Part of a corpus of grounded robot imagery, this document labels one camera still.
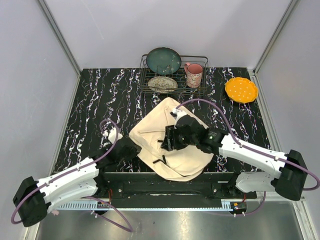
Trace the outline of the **cream canvas student bag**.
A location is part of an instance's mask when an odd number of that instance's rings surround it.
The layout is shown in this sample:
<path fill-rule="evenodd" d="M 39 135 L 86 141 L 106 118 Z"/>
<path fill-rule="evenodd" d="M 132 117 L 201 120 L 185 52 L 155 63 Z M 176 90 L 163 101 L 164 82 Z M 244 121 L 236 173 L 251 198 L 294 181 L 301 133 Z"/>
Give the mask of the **cream canvas student bag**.
<path fill-rule="evenodd" d="M 214 155 L 192 145 L 173 151 L 161 148 L 165 127 L 175 124 L 170 112 L 179 104 L 170 97 L 162 100 L 130 131 L 129 138 L 141 147 L 138 157 L 157 175 L 168 181 L 187 182 L 200 175 Z"/>

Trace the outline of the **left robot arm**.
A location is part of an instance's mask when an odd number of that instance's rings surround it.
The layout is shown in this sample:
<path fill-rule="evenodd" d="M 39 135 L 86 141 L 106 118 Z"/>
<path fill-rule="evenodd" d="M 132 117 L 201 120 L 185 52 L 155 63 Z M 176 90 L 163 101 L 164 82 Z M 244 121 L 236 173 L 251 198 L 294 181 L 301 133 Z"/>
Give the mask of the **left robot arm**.
<path fill-rule="evenodd" d="M 50 212 L 68 202 L 86 197 L 110 197 L 105 172 L 114 171 L 121 162 L 135 158 L 141 151 L 128 137 L 86 157 L 80 163 L 54 175 L 35 180 L 25 178 L 13 197 L 15 210 L 12 224 L 31 227 L 42 221 Z"/>

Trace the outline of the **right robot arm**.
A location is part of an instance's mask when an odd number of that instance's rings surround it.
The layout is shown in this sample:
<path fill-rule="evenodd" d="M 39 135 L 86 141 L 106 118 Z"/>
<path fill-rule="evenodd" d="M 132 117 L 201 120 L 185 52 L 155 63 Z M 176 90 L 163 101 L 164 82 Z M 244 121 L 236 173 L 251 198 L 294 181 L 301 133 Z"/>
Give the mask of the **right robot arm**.
<path fill-rule="evenodd" d="M 237 174 L 227 185 L 228 195 L 239 198 L 248 192 L 276 192 L 292 201 L 300 200 L 306 182 L 306 164 L 296 150 L 289 153 L 269 150 L 232 137 L 215 127 L 204 127 L 189 115 L 165 128 L 161 148 L 166 151 L 183 150 L 194 146 L 206 154 L 239 160 L 261 169 L 261 172 Z"/>

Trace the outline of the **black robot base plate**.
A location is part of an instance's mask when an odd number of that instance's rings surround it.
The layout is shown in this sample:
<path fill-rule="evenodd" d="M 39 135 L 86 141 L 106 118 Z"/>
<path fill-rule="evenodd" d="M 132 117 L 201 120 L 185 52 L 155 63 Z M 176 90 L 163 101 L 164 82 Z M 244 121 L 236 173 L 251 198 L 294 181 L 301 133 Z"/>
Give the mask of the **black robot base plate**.
<path fill-rule="evenodd" d="M 189 181 L 165 180 L 153 172 L 105 172 L 98 176 L 99 199 L 117 209 L 218 208 L 222 200 L 256 199 L 235 186 L 236 173 L 205 172 Z"/>

